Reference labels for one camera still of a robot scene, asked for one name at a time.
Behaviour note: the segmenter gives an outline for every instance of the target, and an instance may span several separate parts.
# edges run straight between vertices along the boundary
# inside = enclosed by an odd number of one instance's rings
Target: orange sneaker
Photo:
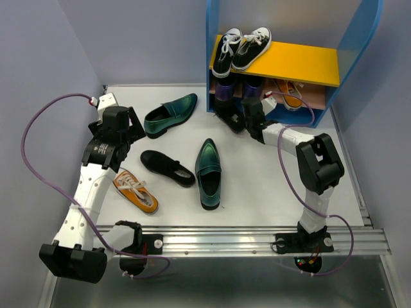
[[[276,79],[275,82],[277,83],[277,86],[279,87],[281,92],[289,93],[294,96],[297,96],[298,98],[302,98],[301,93],[300,91],[298,91],[298,88],[294,82],[288,81],[288,80],[281,80],[281,79]],[[299,99],[293,98],[292,96],[289,96],[289,95],[283,95],[283,97],[284,97],[284,106],[289,111],[296,111],[301,108],[302,102]]]
[[[146,214],[154,214],[159,208],[159,202],[145,189],[146,182],[138,179],[124,169],[113,181],[120,194],[130,200]]]

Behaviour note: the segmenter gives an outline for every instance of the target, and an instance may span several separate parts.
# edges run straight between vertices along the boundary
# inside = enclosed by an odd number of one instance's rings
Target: green loafer
[[[208,138],[203,143],[195,162],[200,201],[205,210],[214,210],[220,205],[221,171],[216,144]]]
[[[168,128],[186,122],[193,114],[196,104],[197,95],[191,93],[151,111],[144,119],[147,137],[158,138],[166,133]]]

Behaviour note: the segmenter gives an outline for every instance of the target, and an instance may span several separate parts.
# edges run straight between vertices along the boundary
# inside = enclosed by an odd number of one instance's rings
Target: shoe toe
[[[266,27],[261,27],[257,29],[258,32],[261,32],[262,34],[265,34],[266,36],[270,36],[270,29]]]
[[[240,29],[237,28],[230,29],[229,31],[225,32],[225,34],[235,34],[242,36]]]
[[[145,164],[149,164],[155,155],[156,155],[156,151],[152,151],[152,150],[144,151],[142,152],[140,156],[141,162]]]

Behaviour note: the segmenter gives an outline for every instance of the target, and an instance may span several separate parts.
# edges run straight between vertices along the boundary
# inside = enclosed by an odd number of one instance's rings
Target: white table surface
[[[260,144],[247,132],[236,135],[212,113],[206,112],[206,88],[201,86],[135,86],[109,87],[120,105],[132,106],[140,122],[161,103],[173,101],[189,93],[198,95],[197,109],[183,125],[171,128],[158,139],[144,138],[132,145],[121,165],[158,199],[159,210],[146,215],[116,192],[111,186],[105,197],[99,225],[113,225],[119,220],[137,221],[146,226],[175,227],[294,227],[302,214],[302,205],[295,199],[282,174],[277,149]],[[344,166],[341,146],[330,112],[316,130],[302,132],[328,133],[334,140]],[[198,184],[182,188],[161,175],[149,172],[140,161],[144,150],[163,152],[195,173],[195,160],[201,145],[212,138],[222,164],[222,196],[216,210],[201,207]],[[305,188],[300,181],[297,159],[283,152],[284,163],[292,182],[304,199]],[[354,188],[348,172],[336,187],[329,204],[329,214],[340,214],[352,226],[363,226]],[[329,219],[329,226],[339,226],[339,219]]]

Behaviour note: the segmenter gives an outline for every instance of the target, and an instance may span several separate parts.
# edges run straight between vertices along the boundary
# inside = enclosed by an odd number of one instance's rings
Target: gray wall
[[[337,48],[361,0],[220,2],[220,33],[235,27],[249,34],[266,26],[278,42]]]
[[[411,2],[386,1],[380,27],[334,109],[374,224],[411,290]]]
[[[38,253],[68,203],[24,166],[20,139],[31,116],[61,94],[98,95],[100,82],[56,0],[6,0],[0,9],[0,307],[36,307],[46,276]],[[92,108],[67,100],[44,114],[27,154],[73,193]]]
[[[58,1],[104,84],[206,82],[206,0]],[[220,2],[220,32],[336,48],[360,0]]]
[[[206,0],[58,1],[104,84],[206,82]]]

